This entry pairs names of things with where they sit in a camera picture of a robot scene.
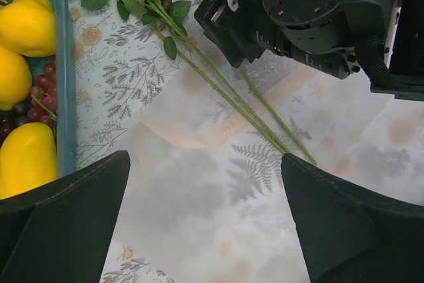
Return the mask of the pink flower bouquet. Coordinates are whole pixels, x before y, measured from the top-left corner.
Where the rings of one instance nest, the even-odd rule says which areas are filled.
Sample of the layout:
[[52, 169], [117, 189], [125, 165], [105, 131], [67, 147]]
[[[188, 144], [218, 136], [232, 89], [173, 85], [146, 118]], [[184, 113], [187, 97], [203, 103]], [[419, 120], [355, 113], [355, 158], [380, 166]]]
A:
[[[104, 8], [108, 0], [81, 0], [83, 8], [96, 11]], [[248, 121], [268, 142], [282, 154], [288, 153], [289, 148], [281, 138], [259, 116], [252, 106], [239, 94], [224, 75], [214, 65], [212, 60], [191, 40], [182, 22], [191, 8], [190, 1], [167, 0], [117, 0], [119, 14], [123, 20], [130, 14], [138, 17], [144, 25], [152, 30], [162, 41], [167, 57], [180, 57], [191, 66], [239, 115]], [[196, 66], [185, 54], [178, 50], [176, 43], [190, 47], [207, 64], [219, 80], [215, 83], [206, 71]]]

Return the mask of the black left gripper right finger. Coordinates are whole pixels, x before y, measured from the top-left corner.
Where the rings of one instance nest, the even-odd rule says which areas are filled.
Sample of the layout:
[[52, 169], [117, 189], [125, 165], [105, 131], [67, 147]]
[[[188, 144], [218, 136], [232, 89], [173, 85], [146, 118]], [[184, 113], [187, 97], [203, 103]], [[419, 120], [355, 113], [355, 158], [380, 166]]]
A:
[[282, 156], [281, 171], [311, 282], [423, 281], [423, 207], [293, 154]]

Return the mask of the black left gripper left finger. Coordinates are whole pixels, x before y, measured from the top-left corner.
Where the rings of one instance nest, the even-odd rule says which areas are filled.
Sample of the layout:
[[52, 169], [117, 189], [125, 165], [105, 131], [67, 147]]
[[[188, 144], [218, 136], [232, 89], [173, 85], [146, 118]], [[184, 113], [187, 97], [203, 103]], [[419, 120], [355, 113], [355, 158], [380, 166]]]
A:
[[130, 167], [120, 150], [1, 200], [1, 281], [99, 282]]

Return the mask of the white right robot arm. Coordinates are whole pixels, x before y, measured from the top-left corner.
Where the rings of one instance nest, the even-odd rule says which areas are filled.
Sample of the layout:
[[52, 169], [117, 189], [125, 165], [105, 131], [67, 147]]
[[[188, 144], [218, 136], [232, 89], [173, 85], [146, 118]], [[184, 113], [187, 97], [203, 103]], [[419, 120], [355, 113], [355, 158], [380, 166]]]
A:
[[423, 0], [203, 0], [194, 17], [233, 67], [265, 50], [374, 93], [423, 100]]

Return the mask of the white wrapping paper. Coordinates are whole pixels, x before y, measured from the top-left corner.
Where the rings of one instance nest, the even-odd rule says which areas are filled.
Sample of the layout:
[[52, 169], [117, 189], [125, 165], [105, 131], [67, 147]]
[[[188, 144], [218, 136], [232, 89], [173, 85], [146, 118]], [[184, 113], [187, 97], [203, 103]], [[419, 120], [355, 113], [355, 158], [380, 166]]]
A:
[[[301, 66], [266, 55], [250, 67]], [[423, 104], [321, 72], [291, 94], [289, 128], [331, 174], [423, 204]], [[137, 117], [118, 147], [131, 173], [102, 282], [307, 282], [281, 154], [253, 127], [176, 147]]]

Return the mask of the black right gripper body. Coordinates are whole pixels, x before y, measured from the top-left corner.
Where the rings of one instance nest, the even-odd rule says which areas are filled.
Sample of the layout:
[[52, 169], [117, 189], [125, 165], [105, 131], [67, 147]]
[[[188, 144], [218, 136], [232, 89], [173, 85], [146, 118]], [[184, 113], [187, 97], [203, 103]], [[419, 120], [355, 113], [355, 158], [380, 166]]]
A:
[[265, 52], [339, 79], [386, 80], [386, 39], [396, 0], [203, 0], [194, 17], [231, 66]]

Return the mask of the cream printed ribbon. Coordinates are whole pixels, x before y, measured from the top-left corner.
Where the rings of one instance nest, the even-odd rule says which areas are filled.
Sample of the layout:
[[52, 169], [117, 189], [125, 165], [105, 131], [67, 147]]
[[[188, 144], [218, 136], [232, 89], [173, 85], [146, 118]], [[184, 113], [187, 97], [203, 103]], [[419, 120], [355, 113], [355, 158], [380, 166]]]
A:
[[[291, 94], [316, 72], [301, 66], [260, 70], [250, 67], [249, 78], [278, 116], [291, 124], [283, 109]], [[225, 144], [252, 125], [194, 70], [185, 68], [166, 84], [164, 91], [140, 117], [140, 124], [176, 147], [212, 148]]]

